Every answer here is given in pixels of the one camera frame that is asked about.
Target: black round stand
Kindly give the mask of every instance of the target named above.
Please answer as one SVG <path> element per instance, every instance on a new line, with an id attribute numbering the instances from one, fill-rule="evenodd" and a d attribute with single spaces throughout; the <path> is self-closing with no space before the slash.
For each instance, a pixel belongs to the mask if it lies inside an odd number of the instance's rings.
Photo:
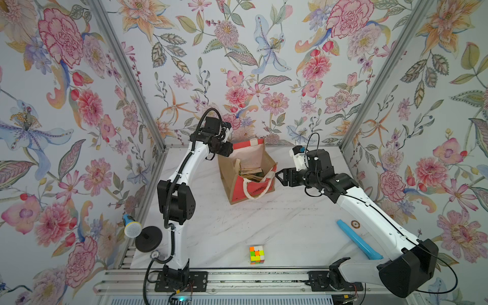
<path id="1" fill-rule="evenodd" d="M 136 248 L 140 252 L 151 252 L 159 246 L 162 239 L 163 233 L 158 227 L 147 226 L 142 229 L 141 234 L 136 237 Z"/>

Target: rubik's cube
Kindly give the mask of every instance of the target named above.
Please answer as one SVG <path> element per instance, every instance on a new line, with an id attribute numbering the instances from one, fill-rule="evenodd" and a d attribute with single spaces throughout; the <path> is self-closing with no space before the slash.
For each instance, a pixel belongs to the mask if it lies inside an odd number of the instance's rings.
<path id="1" fill-rule="evenodd" d="M 254 247 L 249 247 L 249 252 L 251 255 L 251 264 L 262 264 L 264 263 L 264 250 L 262 245 L 256 245 Z"/>

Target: floral wallpaper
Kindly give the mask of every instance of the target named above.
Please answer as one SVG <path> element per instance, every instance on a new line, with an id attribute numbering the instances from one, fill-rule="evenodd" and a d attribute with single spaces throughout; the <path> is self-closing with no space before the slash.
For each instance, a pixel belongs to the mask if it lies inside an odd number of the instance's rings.
<path id="1" fill-rule="evenodd" d="M 84 0 L 0 0 L 0 50 L 0 303 L 89 304 L 159 148 Z"/>
<path id="2" fill-rule="evenodd" d="M 486 304 L 488 3 L 437 0 L 344 151 L 366 193 L 459 277 L 428 304 Z M 454 286 L 438 261 L 422 290 Z"/>
<path id="3" fill-rule="evenodd" d="M 337 145 L 414 0 L 117 0 L 104 5 L 159 131 L 186 145 L 217 108 L 233 142 Z"/>

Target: metal vent grille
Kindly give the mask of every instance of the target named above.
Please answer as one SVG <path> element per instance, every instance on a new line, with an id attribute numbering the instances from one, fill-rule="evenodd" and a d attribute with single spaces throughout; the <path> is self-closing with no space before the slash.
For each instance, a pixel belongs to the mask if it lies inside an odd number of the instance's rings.
<path id="1" fill-rule="evenodd" d="M 188 304 L 188 296 L 182 296 Z M 151 305 L 167 305 L 168 296 L 148 297 Z M 142 296 L 113 297 L 111 305 L 143 305 Z M 333 305 L 331 295 L 222 295 L 193 296 L 192 305 Z"/>

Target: marble table surface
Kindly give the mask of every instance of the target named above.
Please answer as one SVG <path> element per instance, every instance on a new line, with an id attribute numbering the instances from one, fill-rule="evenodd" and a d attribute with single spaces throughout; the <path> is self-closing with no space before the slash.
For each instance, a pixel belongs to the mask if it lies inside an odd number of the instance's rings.
<path id="1" fill-rule="evenodd" d="M 278 170 L 294 166 L 289 149 L 266 148 L 278 163 Z M 335 172 L 349 174 L 339 148 L 325 149 L 330 154 Z M 186 148 L 169 149 L 161 173 L 162 180 L 173 173 L 185 151 Z M 197 204 L 192 219 L 185 223 L 192 268 L 319 267 L 328 266 L 342 257 L 368 259 L 336 224 L 342 219 L 350 225 L 353 217 L 326 196 L 307 196 L 303 186 L 284 187 L 276 180 L 274 192 L 259 200 L 230 205 L 215 158 L 200 164 L 190 187 Z M 143 223 L 144 227 L 150 225 L 162 229 L 163 241 L 158 250 L 167 257 L 168 240 L 157 195 L 153 197 Z M 378 243 L 363 227 L 355 232 L 383 254 Z M 264 246 L 264 264 L 250 264 L 249 247 L 253 245 Z M 147 268 L 149 262 L 149 253 L 136 250 L 131 268 Z"/>

